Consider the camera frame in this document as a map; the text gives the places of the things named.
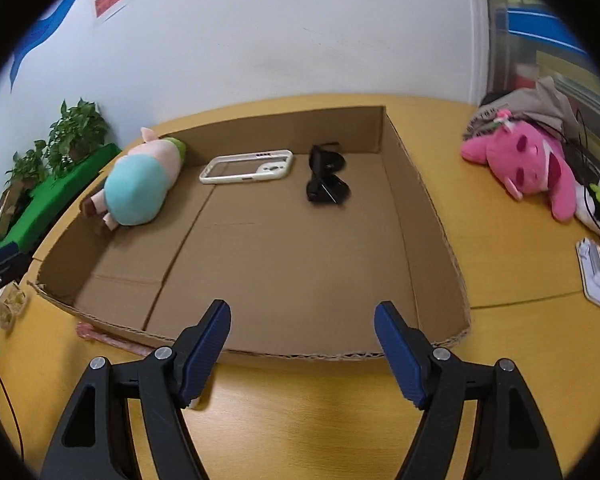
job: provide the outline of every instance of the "silver screw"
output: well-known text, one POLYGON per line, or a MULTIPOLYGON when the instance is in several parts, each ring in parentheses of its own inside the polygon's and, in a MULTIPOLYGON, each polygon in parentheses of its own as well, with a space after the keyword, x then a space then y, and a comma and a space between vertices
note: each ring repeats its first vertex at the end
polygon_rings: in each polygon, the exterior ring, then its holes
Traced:
POLYGON ((433 351, 433 357, 435 357, 438 361, 448 361, 451 357, 451 352, 446 348, 436 348, 433 351))
POLYGON ((516 365, 511 359, 500 359, 500 361, 498 361, 498 366, 506 372, 512 372, 516 369, 516 365))
POLYGON ((104 359, 104 357, 94 357, 89 363, 89 366, 92 370, 100 370, 105 365, 105 363, 106 360, 104 359))
POLYGON ((171 357, 171 354, 173 354, 171 348, 169 348, 168 346, 161 346, 155 351, 155 358, 160 360, 168 359, 169 357, 171 357))

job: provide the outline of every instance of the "wooden tabletop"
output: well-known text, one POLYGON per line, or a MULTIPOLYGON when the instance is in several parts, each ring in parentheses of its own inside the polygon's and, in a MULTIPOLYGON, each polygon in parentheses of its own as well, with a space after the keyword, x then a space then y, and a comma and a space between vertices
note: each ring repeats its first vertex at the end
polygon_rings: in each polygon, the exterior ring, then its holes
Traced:
MULTIPOLYGON (((377 104, 386 105, 419 168, 466 280, 472 332, 454 351, 484 364, 505 356, 516 362, 560 463, 569 468, 600 423, 600 308, 582 295, 574 248, 589 234, 576 221, 555 222, 541 197, 513 201, 487 168, 461 160, 460 135, 473 107, 425 98, 309 96, 212 110, 156 130, 377 104)), ((37 260, 75 214, 77 203, 40 246, 37 260)), ((39 264, 34 261, 25 282, 39 264)), ((27 461, 39 468, 90 359, 136 357, 78 339, 72 316, 28 291, 32 300, 13 333, 0 334, 0 374, 23 430, 27 461)), ((13 438, 1 392, 0 405, 13 438)), ((474 410, 467 403, 450 479, 462 476, 474 410)), ((131 412, 142 471, 156 478, 136 402, 131 412)), ((209 475, 219 479, 393 478, 420 418, 382 364, 370 371, 344 363, 303 370, 220 364, 199 408, 185 414, 209 475)))

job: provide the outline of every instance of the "pig plush toy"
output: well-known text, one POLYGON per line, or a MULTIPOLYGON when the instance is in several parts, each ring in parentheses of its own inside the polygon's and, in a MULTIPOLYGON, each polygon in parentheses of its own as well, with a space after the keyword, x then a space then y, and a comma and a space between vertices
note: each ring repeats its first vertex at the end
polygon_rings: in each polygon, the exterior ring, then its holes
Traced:
POLYGON ((547 191, 554 218, 568 221, 576 211, 576 180, 560 141, 525 121, 509 121, 510 117, 508 110, 499 111, 500 126, 491 135, 466 140, 462 158, 488 164, 516 200, 547 191))
POLYGON ((139 225, 153 220, 182 168, 186 148, 171 137, 141 128, 144 143, 120 157, 104 188, 80 204, 85 216, 101 215, 104 226, 139 225))

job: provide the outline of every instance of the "corrugated cardboard edge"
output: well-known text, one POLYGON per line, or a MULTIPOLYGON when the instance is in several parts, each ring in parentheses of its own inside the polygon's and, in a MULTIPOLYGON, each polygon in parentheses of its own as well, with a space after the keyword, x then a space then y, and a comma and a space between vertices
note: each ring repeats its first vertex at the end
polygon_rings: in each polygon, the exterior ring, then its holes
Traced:
MULTIPOLYGON (((116 325, 113 323, 109 323, 103 321, 95 316, 90 316, 89 314, 85 314, 80 310, 75 309, 74 307, 62 303, 61 301, 56 300, 51 297, 44 291, 44 285, 38 282, 27 282, 35 291, 36 294, 39 295, 44 300, 47 300, 49 303, 54 304, 60 310, 64 310, 66 313, 71 314, 72 316, 90 323, 95 328, 102 330, 103 332, 109 333, 111 335, 115 335, 124 340, 128 340, 134 343, 138 343, 141 345, 148 346, 149 348, 158 348, 159 346, 172 345, 175 340, 158 336, 155 334, 151 334, 148 332, 144 332, 142 330, 136 330, 135 328, 130 328, 122 325, 116 325)), ((433 346, 444 346, 451 347, 459 343, 464 336, 469 332, 469 329, 460 333, 459 335, 446 339, 441 342, 432 343, 433 346)), ((262 359, 262 358, 270 358, 276 360, 303 360, 303 361, 324 361, 324 362, 341 362, 341 361, 367 361, 371 359, 381 359, 384 358, 383 352, 364 352, 364 353, 353 353, 353 354, 336 354, 336 355, 323 355, 323 354, 292 354, 292 355, 280 355, 280 354, 265 354, 265 353, 256 353, 256 352, 244 352, 238 350, 229 350, 225 349, 222 351, 222 354, 229 354, 230 356, 240 356, 245 358, 254 358, 254 359, 262 359)), ((233 362, 231 358, 223 359, 221 357, 219 362, 227 361, 233 362)))
MULTIPOLYGON (((386 113, 386 117, 391 120, 391 116, 389 115, 389 113, 386 113)), ((427 185, 424 183, 424 180, 422 178, 422 175, 420 174, 420 170, 418 170, 418 167, 416 166, 416 164, 414 163, 413 159, 411 158, 411 156, 409 155, 409 151, 407 150, 407 148, 405 147, 404 143, 402 142, 402 138, 400 138, 400 135, 397 136, 397 140, 398 143, 400 144, 400 146, 402 147, 402 149, 404 150, 405 155, 407 156, 407 160, 409 161, 409 163, 411 164, 411 166, 413 167, 416 176, 418 178, 418 183, 420 184, 420 186, 422 187, 422 189, 424 190, 424 192, 427 195, 427 199, 429 200, 429 205, 431 206, 431 209, 433 210, 434 215, 436 216, 436 220, 438 221, 438 227, 440 229, 440 234, 442 234, 442 238, 444 240, 445 243, 445 247, 446 250, 449 254, 449 258, 451 259, 451 263, 454 266, 454 269, 456 270, 456 275, 458 278, 458 285, 460 286, 460 291, 462 293, 462 310, 464 311, 464 317, 466 319, 467 322, 467 329, 463 330, 461 333, 459 333, 456 336, 453 336, 451 338, 447 338, 443 341, 440 342, 435 342, 433 343, 434 346, 443 346, 443 347, 452 347, 457 345, 459 342, 462 341, 462 339, 464 339, 469 332, 471 332, 471 305, 469 304, 469 296, 467 294, 466 291, 466 282, 464 281, 464 276, 462 275, 462 270, 460 270, 460 264, 458 263, 458 259, 456 258, 456 254, 454 253, 453 248, 451 247, 451 243, 449 243, 449 239, 446 236, 446 231, 445 231, 445 227, 442 223, 442 220, 440 219, 440 215, 438 214, 438 210, 436 209, 436 205, 434 204, 431 195, 429 194, 429 189, 427 189, 427 185)), ((416 302, 416 311, 418 311, 418 297, 417 294, 414 294, 414 299, 416 302)))

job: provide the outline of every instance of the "green plant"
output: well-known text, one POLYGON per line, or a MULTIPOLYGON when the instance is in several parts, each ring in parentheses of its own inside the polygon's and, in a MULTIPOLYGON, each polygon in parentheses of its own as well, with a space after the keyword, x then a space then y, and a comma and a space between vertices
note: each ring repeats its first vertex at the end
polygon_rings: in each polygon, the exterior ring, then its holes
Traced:
POLYGON ((65 176, 75 164, 102 146, 109 131, 96 103, 82 98, 71 108, 62 101, 60 118, 50 127, 45 156, 56 178, 65 176))
POLYGON ((27 153, 22 157, 18 155, 18 152, 13 154, 13 169, 5 172, 5 174, 11 174, 7 181, 8 184, 21 180, 25 187, 33 189, 46 179, 46 167, 42 162, 42 150, 45 149, 46 142, 36 140, 34 144, 35 150, 27 150, 27 153))

